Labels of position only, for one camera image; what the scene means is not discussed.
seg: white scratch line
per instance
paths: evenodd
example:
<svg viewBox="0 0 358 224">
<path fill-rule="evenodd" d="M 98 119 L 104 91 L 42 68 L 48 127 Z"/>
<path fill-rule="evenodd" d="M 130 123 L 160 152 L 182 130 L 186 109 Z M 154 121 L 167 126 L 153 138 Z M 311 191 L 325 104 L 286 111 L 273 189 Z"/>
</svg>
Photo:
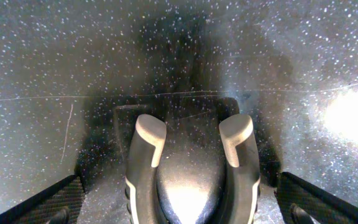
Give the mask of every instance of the white scratch line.
<svg viewBox="0 0 358 224">
<path fill-rule="evenodd" d="M 67 143 L 67 133 L 68 133 L 68 127 L 69 127 L 69 125 L 70 125 L 70 120 L 71 120 L 71 114 L 72 114 L 72 113 L 73 113 L 73 105 L 71 105 L 70 116 L 68 117 L 68 120 L 67 120 L 65 144 L 64 144 L 64 146 L 63 146 L 62 159 L 60 159 L 60 163 L 63 162 L 63 158 L 65 157 L 66 143 Z"/>
<path fill-rule="evenodd" d="M 109 98 L 109 97 L 118 97 L 118 96 L 163 96 L 163 95 L 180 95 L 180 94 L 191 94 L 191 93 L 233 93 L 233 92 L 246 92 L 246 91 L 280 91 L 280 92 L 295 92 L 295 93 L 316 93 L 316 92 L 324 92 L 324 91 L 336 91 L 342 90 L 345 88 L 350 88 L 358 86 L 358 83 L 341 86 L 337 88 L 331 88 L 326 90 L 281 90 L 281 89 L 254 89 L 254 90 L 200 90 L 200 91 L 183 91 L 183 92 L 175 92 L 175 93 L 155 93 L 155 94 L 147 94 L 147 95 L 111 95 L 111 96 L 33 96 L 33 97 L 22 97 L 22 98 L 11 98 L 11 99 L 0 99 L 0 101 L 14 101 L 14 100 L 31 100 L 31 99 L 47 99 L 47 98 Z"/>
</svg>

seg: speckled countertop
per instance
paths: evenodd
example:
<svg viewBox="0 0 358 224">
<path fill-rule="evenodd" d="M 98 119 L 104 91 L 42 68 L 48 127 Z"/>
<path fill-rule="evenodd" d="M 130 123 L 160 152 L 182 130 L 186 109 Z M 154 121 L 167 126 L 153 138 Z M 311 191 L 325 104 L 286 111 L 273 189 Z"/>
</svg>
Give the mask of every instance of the speckled countertop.
<svg viewBox="0 0 358 224">
<path fill-rule="evenodd" d="M 163 105 L 163 209 L 202 223 L 224 176 L 222 97 L 255 123 L 255 223 L 283 222 L 280 170 L 358 206 L 358 1 L 0 1 L 0 213 L 77 164 L 79 223 L 128 223 L 134 121 Z"/>
</svg>

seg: bright light spot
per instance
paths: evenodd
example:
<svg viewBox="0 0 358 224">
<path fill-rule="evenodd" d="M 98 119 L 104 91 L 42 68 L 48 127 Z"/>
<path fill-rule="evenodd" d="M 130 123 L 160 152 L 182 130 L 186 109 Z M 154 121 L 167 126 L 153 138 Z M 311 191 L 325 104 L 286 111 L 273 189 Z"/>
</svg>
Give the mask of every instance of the bright light spot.
<svg viewBox="0 0 358 224">
<path fill-rule="evenodd" d="M 350 91 L 334 100 L 324 121 L 330 131 L 358 144 L 358 92 Z"/>
<path fill-rule="evenodd" d="M 169 201 L 182 223 L 196 223 L 207 202 L 208 193 L 189 186 L 170 189 Z"/>
</svg>

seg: dark speckled surface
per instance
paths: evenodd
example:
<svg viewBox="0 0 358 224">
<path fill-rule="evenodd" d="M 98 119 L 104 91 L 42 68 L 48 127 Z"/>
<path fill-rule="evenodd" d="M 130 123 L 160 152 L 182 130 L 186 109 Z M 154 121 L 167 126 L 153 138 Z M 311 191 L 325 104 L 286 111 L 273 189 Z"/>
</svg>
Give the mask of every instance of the dark speckled surface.
<svg viewBox="0 0 358 224">
<path fill-rule="evenodd" d="M 128 223 L 137 115 L 164 120 L 173 223 L 221 193 L 220 98 L 252 116 L 255 223 L 282 223 L 285 170 L 358 206 L 358 1 L 0 1 L 0 213 L 81 171 L 79 223 Z"/>
</svg>

